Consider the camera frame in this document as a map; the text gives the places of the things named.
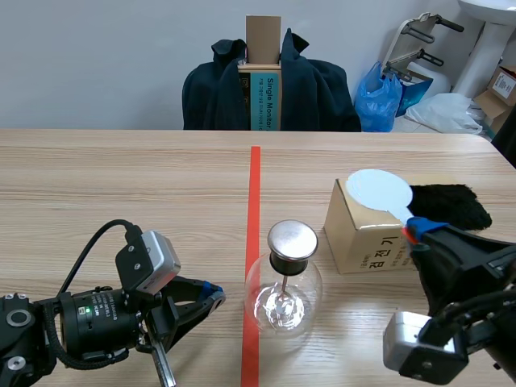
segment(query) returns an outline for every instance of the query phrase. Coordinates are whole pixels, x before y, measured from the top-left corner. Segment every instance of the white round sign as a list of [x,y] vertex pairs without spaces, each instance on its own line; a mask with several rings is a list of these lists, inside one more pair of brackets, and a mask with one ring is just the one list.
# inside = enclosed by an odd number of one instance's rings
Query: white round sign
[[347,179],[346,190],[362,206],[387,211],[403,224],[412,217],[406,208],[412,202],[412,189],[393,173],[361,169]]

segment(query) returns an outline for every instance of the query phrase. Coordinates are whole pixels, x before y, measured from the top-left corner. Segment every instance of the black jacket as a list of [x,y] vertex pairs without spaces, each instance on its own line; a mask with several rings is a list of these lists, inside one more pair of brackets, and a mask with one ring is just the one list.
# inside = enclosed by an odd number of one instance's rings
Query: black jacket
[[[300,53],[308,47],[289,29],[281,50],[281,130],[360,131],[360,119],[347,89],[346,72]],[[238,62],[245,57],[242,40],[220,40],[211,49],[212,63],[201,64],[183,86],[185,130],[248,130]]]

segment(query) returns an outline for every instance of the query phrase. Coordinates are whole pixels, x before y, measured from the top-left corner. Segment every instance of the glass bottle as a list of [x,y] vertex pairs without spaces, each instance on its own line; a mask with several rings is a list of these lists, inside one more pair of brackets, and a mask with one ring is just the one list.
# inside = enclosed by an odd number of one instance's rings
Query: glass bottle
[[323,295],[321,274],[310,260],[318,247],[314,230],[297,220],[276,223],[271,250],[249,271],[245,309],[261,334],[292,338],[310,331]]

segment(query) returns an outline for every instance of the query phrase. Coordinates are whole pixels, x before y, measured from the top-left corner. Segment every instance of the black brush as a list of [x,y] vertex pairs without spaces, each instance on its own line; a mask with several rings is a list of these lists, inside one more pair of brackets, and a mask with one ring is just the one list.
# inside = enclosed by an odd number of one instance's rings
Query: black brush
[[491,215],[462,184],[411,185],[414,197],[409,210],[434,222],[450,223],[461,230],[484,230],[491,226]]

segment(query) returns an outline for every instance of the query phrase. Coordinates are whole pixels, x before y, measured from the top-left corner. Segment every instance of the black cable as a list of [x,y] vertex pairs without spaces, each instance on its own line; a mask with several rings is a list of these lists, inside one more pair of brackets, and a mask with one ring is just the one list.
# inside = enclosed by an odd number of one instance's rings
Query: black cable
[[102,226],[94,234],[94,236],[91,237],[88,244],[86,244],[86,246],[84,247],[84,250],[82,250],[82,253],[79,255],[79,257],[77,258],[77,261],[73,265],[72,270],[70,270],[70,273],[66,277],[66,280],[64,280],[63,285],[61,286],[61,289],[59,289],[59,293],[57,294],[57,297],[59,297],[59,295],[61,293],[64,293],[68,289],[68,287],[72,283],[73,278],[79,271],[79,268],[81,267],[82,262],[88,255],[91,248],[97,243],[98,239],[102,236],[102,234],[104,234],[106,231],[108,231],[110,228],[112,228],[114,226],[124,226],[126,228],[127,232],[129,232],[134,225],[131,222],[128,222],[127,220],[115,219],[115,220],[111,220],[110,222],[108,222],[104,226]]
[[480,307],[484,308],[486,306],[492,306],[491,311],[495,311],[499,308],[498,304],[500,302],[506,301],[516,301],[516,290],[502,290],[470,298],[460,303],[458,306],[448,310],[443,310],[435,317],[435,322],[439,325],[452,323],[456,318],[462,317],[467,313],[472,313],[475,309]]
[[50,348],[56,355],[57,359],[59,359],[61,363],[63,363],[67,367],[79,369],[81,371],[88,371],[90,369],[99,369],[107,367],[108,365],[118,363],[119,361],[125,360],[127,357],[129,357],[129,351],[126,349],[119,355],[107,360],[85,361],[75,359],[74,357],[71,357],[71,355],[66,353],[64,348],[61,346],[61,343],[57,336],[56,323],[54,321],[54,306],[51,302],[43,305],[43,317]]

